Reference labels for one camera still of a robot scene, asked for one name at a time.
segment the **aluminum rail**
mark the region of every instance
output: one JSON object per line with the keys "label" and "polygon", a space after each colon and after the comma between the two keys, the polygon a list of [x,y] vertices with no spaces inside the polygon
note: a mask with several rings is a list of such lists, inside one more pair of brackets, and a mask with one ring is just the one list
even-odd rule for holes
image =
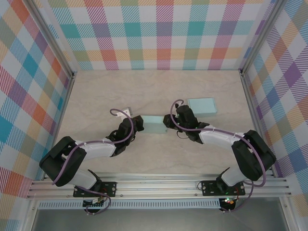
{"label": "aluminum rail", "polygon": [[[203,174],[121,174],[97,173],[102,181],[115,181],[115,199],[193,199],[193,198],[221,198],[221,196],[202,196],[197,184],[202,180],[215,180],[218,175]],[[80,199],[73,197],[73,185],[57,187],[51,185],[50,179],[34,181],[30,188],[30,200],[61,200]],[[251,186],[245,186],[247,197]],[[267,171],[267,182],[262,188],[255,188],[252,197],[289,197],[291,191],[284,178],[275,178],[272,171]]]}

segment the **black motor joint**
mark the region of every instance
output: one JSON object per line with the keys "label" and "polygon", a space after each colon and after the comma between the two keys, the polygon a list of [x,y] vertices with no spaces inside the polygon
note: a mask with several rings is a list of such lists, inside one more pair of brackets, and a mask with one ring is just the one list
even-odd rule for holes
{"label": "black motor joint", "polygon": [[[188,105],[179,106],[178,104],[176,104],[176,111],[177,111],[177,116],[175,115],[172,116],[175,122],[183,128],[195,129],[195,128],[205,128],[206,126],[209,126],[208,123],[198,122],[197,118],[193,114],[192,109]],[[163,122],[167,128],[175,129],[178,130],[179,132],[185,132],[185,134],[191,141],[195,141],[197,143],[202,144],[202,141],[199,137],[200,131],[184,131],[180,129],[173,123],[170,114],[165,115]]]}
{"label": "black motor joint", "polygon": [[[132,118],[131,120],[133,121],[134,125],[133,134],[126,141],[115,144],[116,149],[112,156],[117,156],[120,153],[122,153],[126,149],[126,147],[129,146],[129,144],[134,141],[137,131],[144,130],[143,119],[140,115]],[[120,141],[126,138],[130,134],[130,131],[131,131],[130,121],[128,118],[125,118],[119,125],[118,130],[114,130],[106,138],[110,139],[111,141]]]}
{"label": "black motor joint", "polygon": [[[265,171],[267,171],[276,162],[274,153],[256,131],[249,130],[244,134],[244,139],[253,146],[261,159]],[[241,173],[247,179],[257,181],[263,175],[263,172],[255,153],[251,152],[251,149],[243,140],[235,141],[231,147]],[[223,171],[216,179],[217,187],[222,193],[228,191],[227,184],[222,180],[222,174],[227,170]]]}

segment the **cable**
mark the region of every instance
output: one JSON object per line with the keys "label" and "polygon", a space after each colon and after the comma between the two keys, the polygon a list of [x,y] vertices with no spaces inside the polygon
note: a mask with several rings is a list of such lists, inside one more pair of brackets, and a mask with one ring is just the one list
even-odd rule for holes
{"label": "cable", "polygon": [[100,209],[97,213],[90,213],[90,212],[88,211],[89,205],[86,206],[86,212],[87,212],[88,215],[89,215],[89,214],[90,214],[90,215],[97,215],[97,214],[100,214],[100,213],[106,211],[107,208],[111,205],[111,198],[110,198],[110,196],[108,196],[107,194],[104,194],[104,193],[101,193],[101,192],[91,191],[91,190],[89,190],[89,189],[85,189],[85,188],[80,187],[80,186],[77,186],[77,187],[80,188],[80,189],[83,190],[83,191],[86,191],[86,192],[89,192],[89,193],[93,193],[93,194],[97,194],[97,195],[101,195],[101,196],[107,197],[107,198],[109,199],[109,203],[108,203],[108,205],[106,206],[106,208]]}
{"label": "cable", "polygon": [[174,103],[172,104],[171,108],[170,108],[170,117],[171,117],[171,120],[172,122],[180,129],[184,130],[184,131],[212,131],[212,132],[220,132],[220,133],[225,133],[225,134],[228,134],[228,135],[232,135],[232,136],[235,136],[239,139],[241,139],[242,141],[244,141],[248,147],[253,151],[253,153],[255,154],[260,166],[261,166],[261,169],[262,169],[262,174],[263,174],[263,181],[261,184],[258,184],[258,185],[255,185],[253,183],[253,181],[251,181],[251,183],[249,182],[246,182],[244,181],[245,184],[247,185],[251,185],[251,192],[249,194],[249,196],[246,198],[246,200],[244,200],[244,202],[239,206],[237,207],[236,209],[232,210],[232,212],[238,210],[239,208],[243,207],[244,204],[247,202],[247,200],[251,197],[252,195],[252,192],[253,192],[253,189],[254,187],[262,187],[265,185],[265,182],[266,182],[266,171],[265,171],[265,168],[264,168],[264,165],[262,163],[262,160],[259,156],[259,154],[257,153],[257,151],[255,150],[255,148],[251,145],[251,143],[249,143],[245,138],[243,138],[242,136],[239,136],[237,134],[235,134],[234,132],[229,132],[229,131],[225,131],[225,130],[221,130],[221,129],[215,129],[213,130],[212,128],[184,128],[182,126],[180,126],[179,124],[177,124],[177,122],[175,121],[175,119],[173,118],[173,115],[172,115],[172,110],[173,110],[173,107],[174,105],[177,103],[177,102],[181,102],[181,103],[184,103],[184,100],[175,100]]}
{"label": "cable", "polygon": [[75,151],[77,148],[79,148],[79,147],[81,147],[81,146],[83,146],[83,145],[85,145],[85,144],[89,144],[89,143],[109,143],[109,144],[116,144],[116,143],[124,142],[124,141],[126,141],[127,139],[130,138],[130,136],[133,134],[133,131],[134,131],[134,124],[133,124],[133,121],[131,120],[131,118],[130,118],[125,112],[123,112],[123,111],[121,111],[121,110],[119,110],[119,109],[115,109],[115,108],[110,109],[110,114],[112,114],[113,116],[116,116],[116,114],[112,113],[112,111],[121,112],[121,113],[123,113],[123,114],[129,119],[130,125],[131,125],[131,130],[130,130],[129,135],[128,135],[127,137],[125,137],[124,139],[120,140],[120,141],[102,141],[102,140],[100,140],[100,141],[87,141],[87,142],[83,142],[83,143],[80,143],[80,144],[76,145],[76,146],[71,150],[71,152],[68,154],[68,156],[67,156],[67,158],[66,158],[66,160],[65,160],[65,162],[64,162],[64,164],[63,164],[63,166],[62,166],[62,168],[61,168],[61,171],[59,172],[59,174],[58,174],[58,176],[56,177],[56,179],[52,182],[52,185],[54,185],[55,183],[58,182],[58,180],[60,179],[60,177],[62,176],[62,174],[63,174],[63,172],[64,172],[64,170],[65,170],[65,168],[66,168],[66,165],[67,165],[69,159],[71,158],[71,156],[73,155],[74,151]]}
{"label": "cable", "polygon": [[239,190],[238,190],[236,187],[235,187],[235,190],[236,190],[236,193],[237,193],[236,200],[238,201],[238,200],[239,200],[240,193],[239,193]]}
{"label": "cable", "polygon": [[197,189],[199,189],[200,191],[202,191],[202,189],[199,188],[199,184],[200,184],[201,182],[199,182],[199,183],[197,184]]}
{"label": "cable", "polygon": [[177,136],[180,138],[180,139],[188,139],[189,137],[186,137],[186,138],[182,138],[179,136],[179,131],[177,131]]}

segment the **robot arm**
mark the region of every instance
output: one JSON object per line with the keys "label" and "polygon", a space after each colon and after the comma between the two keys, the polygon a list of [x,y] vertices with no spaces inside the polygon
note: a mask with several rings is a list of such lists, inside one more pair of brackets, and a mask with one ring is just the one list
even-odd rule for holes
{"label": "robot arm", "polygon": [[262,176],[262,168],[255,153],[252,152],[243,139],[248,141],[257,151],[265,170],[268,170],[275,163],[275,155],[256,131],[231,133],[215,128],[208,123],[198,122],[193,111],[187,105],[179,106],[176,104],[176,111],[177,116],[172,115],[175,122],[180,127],[188,128],[189,130],[186,131],[179,128],[178,125],[173,123],[169,114],[164,117],[166,127],[177,129],[179,132],[185,132],[191,141],[200,144],[215,144],[233,151],[237,165],[223,171],[216,180],[217,188],[219,188],[221,193],[225,193],[229,187],[245,179],[256,181]]}
{"label": "robot arm", "polygon": [[[102,182],[92,171],[83,171],[79,167],[83,161],[97,157],[113,157],[122,153],[129,144],[134,141],[136,132],[142,131],[143,119],[139,115],[132,118],[134,125],[132,135],[120,143],[111,143],[121,141],[127,137],[131,131],[131,123],[128,118],[124,119],[119,125],[118,130],[111,132],[106,138],[97,141],[85,143],[78,147],[56,182],[56,186],[61,187],[66,184],[73,184],[85,189],[101,192]],[[71,137],[63,137],[40,161],[39,166],[52,179],[55,180],[65,163],[63,156],[68,156],[73,148],[82,144],[82,141],[75,141]]]}

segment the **small white object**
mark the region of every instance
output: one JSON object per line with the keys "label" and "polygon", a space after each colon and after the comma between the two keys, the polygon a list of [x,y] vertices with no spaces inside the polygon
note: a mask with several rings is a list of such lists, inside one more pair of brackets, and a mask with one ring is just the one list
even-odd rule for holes
{"label": "small white object", "polygon": [[[123,112],[125,112],[129,117],[131,117],[133,115],[133,113],[131,112],[131,109],[128,107],[128,108],[125,108],[122,110]],[[117,112],[116,113],[116,117],[121,117],[121,120],[123,121],[126,117],[126,115],[124,115],[123,113],[121,112]]]}

